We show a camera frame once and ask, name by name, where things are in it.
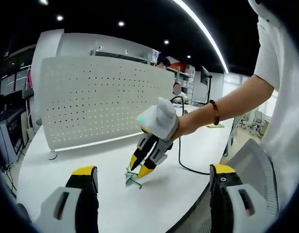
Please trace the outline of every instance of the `hand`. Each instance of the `hand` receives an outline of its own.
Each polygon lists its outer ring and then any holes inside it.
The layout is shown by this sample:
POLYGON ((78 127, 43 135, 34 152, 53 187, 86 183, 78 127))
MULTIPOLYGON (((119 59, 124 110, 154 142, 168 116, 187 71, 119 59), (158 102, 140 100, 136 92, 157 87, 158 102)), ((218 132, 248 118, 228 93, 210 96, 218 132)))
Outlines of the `hand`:
POLYGON ((190 114, 179 117, 178 128, 171 137, 172 140, 175 140, 183 135, 190 134, 196 131, 196 127, 191 120, 190 114))

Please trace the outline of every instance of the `white t-shirt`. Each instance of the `white t-shirt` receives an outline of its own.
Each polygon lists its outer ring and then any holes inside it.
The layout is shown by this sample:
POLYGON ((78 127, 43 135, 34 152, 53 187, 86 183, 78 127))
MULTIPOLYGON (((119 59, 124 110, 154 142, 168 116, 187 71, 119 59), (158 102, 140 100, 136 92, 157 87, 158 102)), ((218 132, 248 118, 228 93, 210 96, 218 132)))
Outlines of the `white t-shirt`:
POLYGON ((258 22, 261 47, 254 74, 279 92, 261 146, 273 163, 282 209, 299 183, 299 54, 286 28, 264 18, 258 22))
MULTIPOLYGON (((180 92, 180 94, 178 94, 178 95, 175 95, 174 94, 174 97, 175 96, 182 96, 183 97, 183 99, 188 99, 188 97, 187 97, 187 95, 184 93, 184 92, 180 92)), ((175 101, 182 101, 182 99, 181 98, 176 98, 176 99, 174 99, 175 101)))

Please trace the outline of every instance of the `perforated panel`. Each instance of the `perforated panel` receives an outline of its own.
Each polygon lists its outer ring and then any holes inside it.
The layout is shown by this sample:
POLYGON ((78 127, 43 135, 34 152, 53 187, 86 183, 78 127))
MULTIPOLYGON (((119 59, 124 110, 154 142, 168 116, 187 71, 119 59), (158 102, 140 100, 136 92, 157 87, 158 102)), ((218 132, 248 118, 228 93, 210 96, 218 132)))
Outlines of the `perforated panel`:
POLYGON ((50 149, 140 131, 135 120, 171 98, 173 73, 110 57, 52 57, 42 62, 41 114, 50 149))

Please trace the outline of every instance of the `led strip light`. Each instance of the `led strip light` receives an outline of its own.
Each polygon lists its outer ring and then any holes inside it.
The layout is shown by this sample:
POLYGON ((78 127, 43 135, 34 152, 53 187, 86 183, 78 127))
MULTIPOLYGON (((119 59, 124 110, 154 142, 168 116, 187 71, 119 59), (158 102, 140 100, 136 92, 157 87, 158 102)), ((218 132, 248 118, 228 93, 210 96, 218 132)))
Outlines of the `led strip light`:
POLYGON ((177 5, 179 5, 195 22, 196 24, 199 26, 199 28, 203 31, 203 33, 206 35, 206 37, 208 38, 208 40, 210 41, 210 43, 212 44, 215 52, 217 53, 219 59, 221 60, 221 63, 224 67, 225 72, 228 74, 228 68, 227 65, 223 59, 223 56, 220 52, 220 50, 218 49, 218 46, 216 45, 213 37, 211 36, 211 34, 209 33, 208 29, 204 26, 204 24, 201 22, 201 20, 198 18, 198 16, 189 8, 188 5, 186 5, 186 3, 184 3, 182 0, 173 0, 177 5))

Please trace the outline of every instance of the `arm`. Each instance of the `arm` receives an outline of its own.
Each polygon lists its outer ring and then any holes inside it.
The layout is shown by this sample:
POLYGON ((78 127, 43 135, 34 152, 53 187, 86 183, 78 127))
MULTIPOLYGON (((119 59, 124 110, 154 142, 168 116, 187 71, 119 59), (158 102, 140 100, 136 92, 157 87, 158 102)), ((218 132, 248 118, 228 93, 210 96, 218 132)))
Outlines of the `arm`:
MULTIPOLYGON (((183 98, 184 103, 187 103, 189 101, 188 98, 183 98)), ((173 100, 173 103, 182 103, 182 99, 181 98, 177 98, 175 100, 173 100)))
MULTIPOLYGON (((220 121, 242 115, 261 105, 271 97, 274 88, 265 80, 253 75, 237 90, 216 102, 220 121)), ((196 109, 179 119, 179 126, 172 139, 193 133, 201 126, 214 123, 215 111, 212 104, 196 109)))
POLYGON ((181 92, 181 96, 183 97, 184 103, 187 103, 189 101, 189 98, 184 92, 181 92))

